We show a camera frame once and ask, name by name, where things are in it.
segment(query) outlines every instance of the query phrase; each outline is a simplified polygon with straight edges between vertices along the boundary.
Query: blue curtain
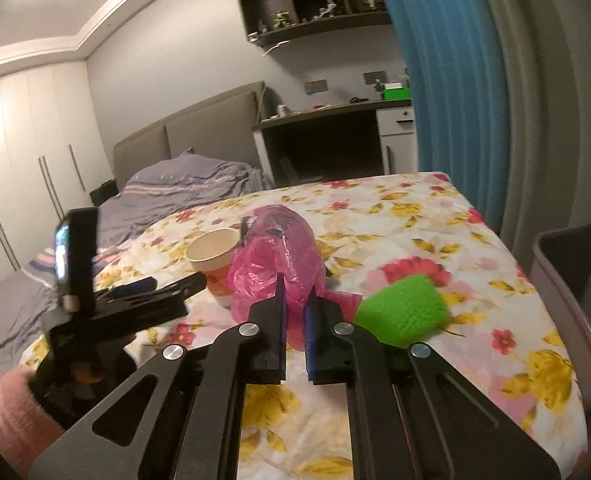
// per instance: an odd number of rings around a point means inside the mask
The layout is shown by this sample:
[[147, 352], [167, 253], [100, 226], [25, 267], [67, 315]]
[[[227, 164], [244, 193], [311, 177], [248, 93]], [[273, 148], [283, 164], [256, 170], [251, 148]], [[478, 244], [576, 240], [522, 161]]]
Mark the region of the blue curtain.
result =
[[384, 0], [409, 76], [422, 171], [444, 171], [499, 231], [511, 129], [487, 0]]

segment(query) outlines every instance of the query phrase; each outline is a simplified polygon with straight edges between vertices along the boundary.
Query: floral bedsheet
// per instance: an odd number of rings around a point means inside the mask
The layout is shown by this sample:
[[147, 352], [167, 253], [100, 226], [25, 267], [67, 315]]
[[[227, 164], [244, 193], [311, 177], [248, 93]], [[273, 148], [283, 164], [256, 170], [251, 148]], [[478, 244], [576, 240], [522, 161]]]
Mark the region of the floral bedsheet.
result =
[[[442, 173], [378, 176], [263, 191], [186, 210], [129, 242], [99, 287], [154, 276], [160, 286], [194, 272], [184, 257], [198, 235], [237, 226], [268, 204], [303, 216], [337, 290], [375, 293], [418, 272], [437, 286], [452, 318], [430, 345], [536, 440], [568, 475], [587, 446], [583, 407], [567, 351], [536, 290], [499, 238]], [[186, 318], [137, 335], [141, 364], [164, 346], [210, 344], [235, 325], [207, 291]], [[41, 338], [22, 358], [37, 366]], [[307, 381], [304, 353], [288, 349], [287, 380], [246, 391], [238, 478], [352, 478], [341, 385]]]

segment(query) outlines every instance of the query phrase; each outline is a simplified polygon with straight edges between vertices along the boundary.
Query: grey wall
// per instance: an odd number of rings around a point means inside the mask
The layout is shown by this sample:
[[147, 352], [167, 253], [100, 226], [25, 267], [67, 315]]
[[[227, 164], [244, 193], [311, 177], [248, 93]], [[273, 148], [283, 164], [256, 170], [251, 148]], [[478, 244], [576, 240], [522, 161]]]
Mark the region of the grey wall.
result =
[[[102, 142], [116, 142], [175, 111], [227, 89], [265, 80], [293, 110], [375, 97], [363, 72], [403, 73], [393, 27], [365, 27], [299, 38], [262, 57], [246, 41], [237, 0], [157, 0], [87, 60]], [[304, 93], [327, 79], [329, 91]]]

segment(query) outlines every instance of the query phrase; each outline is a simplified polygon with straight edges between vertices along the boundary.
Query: white paper cup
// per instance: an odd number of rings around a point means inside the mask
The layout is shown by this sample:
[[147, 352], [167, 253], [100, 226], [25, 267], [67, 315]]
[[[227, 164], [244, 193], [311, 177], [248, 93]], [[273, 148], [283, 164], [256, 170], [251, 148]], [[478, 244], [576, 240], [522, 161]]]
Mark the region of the white paper cup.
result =
[[198, 236], [188, 248], [186, 259], [206, 275], [206, 288], [222, 306], [230, 305], [233, 291], [224, 283], [229, 274], [233, 251], [240, 242], [237, 229], [224, 228]]

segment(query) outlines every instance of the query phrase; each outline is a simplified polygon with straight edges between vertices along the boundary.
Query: white cup rim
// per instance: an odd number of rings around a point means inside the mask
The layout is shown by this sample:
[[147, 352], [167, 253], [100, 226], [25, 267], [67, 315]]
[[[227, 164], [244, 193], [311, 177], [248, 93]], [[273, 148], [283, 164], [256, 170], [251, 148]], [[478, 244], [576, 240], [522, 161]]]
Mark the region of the white cup rim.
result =
[[[219, 252], [217, 254], [213, 254], [212, 256], [208, 256], [207, 258], [195, 259], [195, 258], [191, 258], [189, 256], [189, 254], [190, 254], [189, 251], [191, 250], [191, 247], [193, 247], [194, 244], [198, 240], [201, 240], [204, 237], [209, 236], [209, 235], [212, 236], [213, 233], [222, 232], [222, 231], [230, 231], [235, 236], [235, 238], [231, 237], [232, 240], [235, 240], [235, 242], [232, 243], [232, 245], [229, 248], [227, 248], [226, 250], [221, 251], [221, 252]], [[223, 256], [224, 254], [226, 254], [226, 253], [232, 251], [233, 249], [235, 249], [237, 247], [238, 243], [239, 243], [239, 240], [240, 240], [240, 232], [237, 229], [233, 229], [232, 227], [222, 227], [220, 229], [214, 229], [213, 231], [209, 231], [208, 233], [204, 233], [204, 234], [199, 235], [195, 240], [193, 240], [191, 242], [191, 244], [189, 244], [189, 246], [186, 248], [186, 251], [184, 252], [184, 255], [186, 256], [186, 259], [189, 262], [191, 262], [192, 264], [200, 264], [200, 263], [208, 262], [208, 261], [213, 260], [215, 258], [219, 258], [220, 256]]]

